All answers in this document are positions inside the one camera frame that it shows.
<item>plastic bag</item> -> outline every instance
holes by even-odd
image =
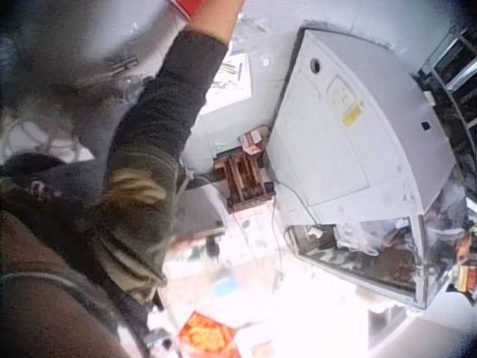
[[[394,234],[405,226],[408,226],[405,219],[346,223],[336,225],[335,234],[338,246],[378,256],[383,248],[391,247]]]

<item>cable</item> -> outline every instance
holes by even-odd
[[[275,233],[275,226],[274,226],[274,216],[275,216],[275,209],[277,207],[277,197],[274,199],[274,208],[271,211],[271,230],[274,232],[275,242],[277,243],[277,250],[278,250],[278,257],[280,261],[280,274],[282,275],[283,279],[283,259],[282,259],[282,250],[280,250],[280,243],[278,242],[277,233]]]
[[[300,204],[303,206],[303,209],[305,209],[305,211],[308,213],[310,219],[313,221],[313,223],[316,225],[316,226],[320,226],[320,224],[318,224],[318,222],[316,221],[315,217],[312,215],[312,213],[310,213],[310,210],[308,208],[308,206],[305,204],[305,202],[302,200],[302,198],[297,194],[297,192],[292,189],[290,186],[282,183],[281,181],[278,181],[276,178],[275,178],[275,181],[279,184],[279,185],[283,185],[285,188],[287,188],[288,190],[290,190],[291,192],[294,193],[294,195],[297,197],[298,201],[300,202]]]
[[[200,176],[200,175],[198,175],[197,177],[194,177],[194,179],[199,179],[199,180],[202,180],[203,182],[205,182],[207,184],[212,185],[212,187],[215,188],[215,190],[217,190],[219,195],[224,199],[225,203],[227,202],[227,197],[225,196],[225,194],[212,181],[210,181],[209,179],[207,179],[203,176]],[[250,240],[248,239],[247,233],[245,232],[244,228],[240,225],[239,221],[237,220],[237,218],[234,214],[232,214],[232,218],[233,218],[233,221],[236,223],[237,227],[239,228],[242,236],[244,237],[245,242],[247,243],[247,247],[250,250],[250,253],[252,255],[253,261],[254,261],[255,266],[257,268],[257,271],[260,272],[261,270],[260,270],[259,260],[253,252],[253,249],[252,249],[252,246],[250,244]],[[283,275],[283,272],[282,272],[282,253],[281,253],[280,249],[278,250],[278,252],[279,252],[279,258],[280,258],[280,274]]]

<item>power cord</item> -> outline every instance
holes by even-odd
[[[284,186],[285,188],[287,188],[288,190],[290,190],[291,192],[293,192],[293,194],[297,197],[298,201],[300,202],[300,204],[302,205],[303,209],[305,209],[306,213],[309,215],[310,219],[313,221],[313,224],[315,224],[316,226],[320,226],[320,224],[316,221],[315,217],[312,215],[312,213],[310,212],[308,206],[305,204],[305,202],[303,201],[303,199],[298,195],[298,193],[293,189],[291,188],[290,186],[288,186],[287,184],[284,184],[282,183],[281,181],[277,180],[276,178],[274,179],[279,185],[281,186]]]
[[[203,181],[204,183],[207,183],[209,185],[211,185],[215,190],[217,190],[218,194],[222,197],[222,199],[224,200],[224,202],[226,203],[227,202],[227,197],[225,196],[225,194],[212,182],[210,181],[209,179],[205,178],[204,176],[196,176],[194,177],[194,179],[198,179],[198,180],[201,180]],[[274,202],[274,210],[272,212],[272,222],[271,222],[271,227],[272,227],[272,231],[274,233],[274,236],[275,236],[275,241],[277,243],[277,251],[278,251],[278,255],[279,255],[279,280],[282,281],[283,280],[283,261],[282,261],[282,252],[280,250],[280,247],[279,247],[279,241],[278,241],[278,238],[277,238],[277,235],[275,234],[275,229],[274,229],[274,211],[275,211],[275,204],[276,204],[276,201]],[[253,258],[253,261],[255,262],[255,265],[257,267],[257,270],[260,271],[259,267],[259,260],[258,258],[255,256],[254,252],[253,252],[253,249],[252,249],[252,246],[250,244],[250,240],[248,238],[248,235],[247,233],[245,232],[244,228],[240,225],[239,221],[237,220],[236,216],[234,214],[232,214],[232,218],[233,218],[233,221],[236,223],[237,227],[239,228],[242,236],[244,237],[244,240],[245,242],[247,243],[247,246],[250,250],[250,253],[252,254],[252,258]]]

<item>red object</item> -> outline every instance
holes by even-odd
[[[233,341],[234,329],[193,312],[179,332],[179,340],[194,358],[240,358]]]
[[[187,19],[191,19],[203,5],[205,0],[171,0]]]

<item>metal rack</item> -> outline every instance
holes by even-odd
[[[434,50],[432,55],[424,64],[422,71],[425,75],[432,76],[440,84],[442,90],[452,103],[457,116],[466,132],[473,155],[476,155],[476,135],[473,131],[477,130],[477,116],[473,119],[466,119],[465,110],[459,104],[455,94],[466,84],[477,78],[477,48],[467,39],[469,31],[467,29],[457,30],[452,28],[440,45]],[[463,52],[471,53],[472,57],[462,59]],[[444,79],[437,68],[445,71],[446,68],[458,68],[459,71],[451,78]],[[477,85],[473,89],[474,96],[477,97]]]

